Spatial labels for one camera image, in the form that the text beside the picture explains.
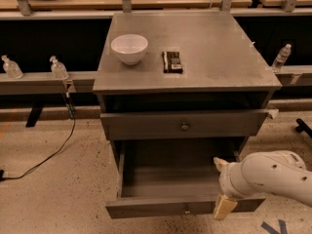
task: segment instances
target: bottle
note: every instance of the bottle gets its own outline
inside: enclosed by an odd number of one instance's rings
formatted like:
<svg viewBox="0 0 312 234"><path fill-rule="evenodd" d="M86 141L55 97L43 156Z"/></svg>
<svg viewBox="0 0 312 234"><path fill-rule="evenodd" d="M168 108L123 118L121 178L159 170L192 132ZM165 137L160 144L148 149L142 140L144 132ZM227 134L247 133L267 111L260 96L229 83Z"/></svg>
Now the bottle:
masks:
<svg viewBox="0 0 312 234"><path fill-rule="evenodd" d="M53 63L51 65L51 70L55 78L66 80L68 78L68 73L64 64L59 62L55 56L51 56L50 61Z"/></svg>
<svg viewBox="0 0 312 234"><path fill-rule="evenodd" d="M15 61L10 60L7 56L2 56L4 61L3 68L10 78L19 79L22 76L20 67Z"/></svg>
<svg viewBox="0 0 312 234"><path fill-rule="evenodd" d="M291 55L292 45L287 44L284 48L282 48L279 54L275 57L274 62L272 64L272 69L274 73L280 72L282 66L285 64L287 58Z"/></svg>

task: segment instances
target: white device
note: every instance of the white device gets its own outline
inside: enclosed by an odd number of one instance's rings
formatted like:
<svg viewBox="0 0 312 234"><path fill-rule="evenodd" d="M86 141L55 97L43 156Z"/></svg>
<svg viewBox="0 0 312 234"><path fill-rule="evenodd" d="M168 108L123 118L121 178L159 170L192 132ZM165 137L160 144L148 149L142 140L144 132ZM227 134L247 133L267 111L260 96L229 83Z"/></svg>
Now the white device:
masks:
<svg viewBox="0 0 312 234"><path fill-rule="evenodd" d="M228 163L214 158L220 171L219 183L231 210L225 210L222 204L215 212L222 213L217 219L224 219L236 206L237 199L249 197L258 192L295 199L312 207L312 173L306 171L304 161L291 151L257 152L248 155L242 162Z"/></svg>

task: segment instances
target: floor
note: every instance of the floor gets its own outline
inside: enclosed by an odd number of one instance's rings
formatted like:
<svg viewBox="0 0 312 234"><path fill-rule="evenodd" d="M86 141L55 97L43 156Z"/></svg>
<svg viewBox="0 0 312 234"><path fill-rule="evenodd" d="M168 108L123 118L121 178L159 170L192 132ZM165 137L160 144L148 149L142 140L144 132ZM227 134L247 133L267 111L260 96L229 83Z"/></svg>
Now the floor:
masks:
<svg viewBox="0 0 312 234"><path fill-rule="evenodd" d="M312 170L312 138L297 133L295 119L312 126L310 100L275 100L280 111L249 139L242 156L257 151L291 150ZM66 108L44 108L34 128L28 109L0 111L0 169L20 176L56 152L73 121ZM0 233L312 233L312 209L292 199L267 195L254 213L216 221L210 214L112 220L104 205L116 195L117 170L105 140L97 107L77 107L76 126L61 153L30 175L0 182ZM279 219L287 232L280 230Z"/></svg>

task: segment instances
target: gray cabinet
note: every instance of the gray cabinet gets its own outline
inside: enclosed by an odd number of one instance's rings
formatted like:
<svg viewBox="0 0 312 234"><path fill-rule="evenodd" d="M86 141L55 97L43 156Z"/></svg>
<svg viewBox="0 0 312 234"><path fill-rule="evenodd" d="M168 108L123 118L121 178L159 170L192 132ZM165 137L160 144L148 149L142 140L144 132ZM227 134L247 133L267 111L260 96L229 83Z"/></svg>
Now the gray cabinet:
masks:
<svg viewBox="0 0 312 234"><path fill-rule="evenodd" d="M114 37L137 33L144 59L110 54ZM179 50L183 74L164 74L161 52ZM235 161L281 87L227 13L117 14L94 85L100 119L119 171L112 218L210 214L220 192L213 158ZM264 200L239 202L254 211Z"/></svg>

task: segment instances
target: bowl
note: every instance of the bowl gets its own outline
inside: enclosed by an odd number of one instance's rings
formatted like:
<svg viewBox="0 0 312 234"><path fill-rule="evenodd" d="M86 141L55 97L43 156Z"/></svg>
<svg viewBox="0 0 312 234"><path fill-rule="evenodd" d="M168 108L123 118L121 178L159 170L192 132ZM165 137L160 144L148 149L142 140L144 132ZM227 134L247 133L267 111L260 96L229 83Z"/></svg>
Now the bowl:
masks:
<svg viewBox="0 0 312 234"><path fill-rule="evenodd" d="M146 38L135 34L118 36L110 44L114 55L127 65L135 65L142 60L147 46Z"/></svg>

